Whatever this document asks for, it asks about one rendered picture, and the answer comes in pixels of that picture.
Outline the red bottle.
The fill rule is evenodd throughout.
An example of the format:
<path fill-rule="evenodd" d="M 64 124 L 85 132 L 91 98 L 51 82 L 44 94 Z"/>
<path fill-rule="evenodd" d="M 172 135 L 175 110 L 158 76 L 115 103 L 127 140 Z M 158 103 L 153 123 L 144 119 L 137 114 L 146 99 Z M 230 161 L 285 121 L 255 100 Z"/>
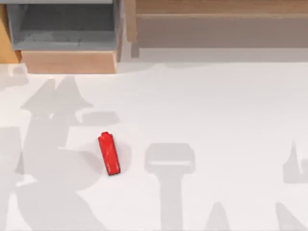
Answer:
<path fill-rule="evenodd" d="M 109 176 L 119 174 L 121 172 L 121 169 L 113 135 L 107 131 L 103 132 L 98 137 L 98 143 L 102 153 L 107 174 Z"/>

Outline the pale wooden drawer front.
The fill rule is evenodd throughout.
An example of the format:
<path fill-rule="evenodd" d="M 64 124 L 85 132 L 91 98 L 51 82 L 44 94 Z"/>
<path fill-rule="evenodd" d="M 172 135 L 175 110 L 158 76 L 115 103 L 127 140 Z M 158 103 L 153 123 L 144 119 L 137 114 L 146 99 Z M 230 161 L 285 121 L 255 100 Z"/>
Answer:
<path fill-rule="evenodd" d="M 117 51 L 22 51 L 30 74 L 114 74 Z"/>

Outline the wooden cupboard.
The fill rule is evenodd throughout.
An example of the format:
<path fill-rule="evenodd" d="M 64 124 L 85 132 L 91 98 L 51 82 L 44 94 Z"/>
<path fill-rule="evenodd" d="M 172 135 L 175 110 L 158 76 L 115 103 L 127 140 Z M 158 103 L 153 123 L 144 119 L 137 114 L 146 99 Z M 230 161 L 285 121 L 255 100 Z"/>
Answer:
<path fill-rule="evenodd" d="M 21 51 L 12 49 L 6 5 L 0 4 L 0 64 L 19 64 L 21 59 Z"/>

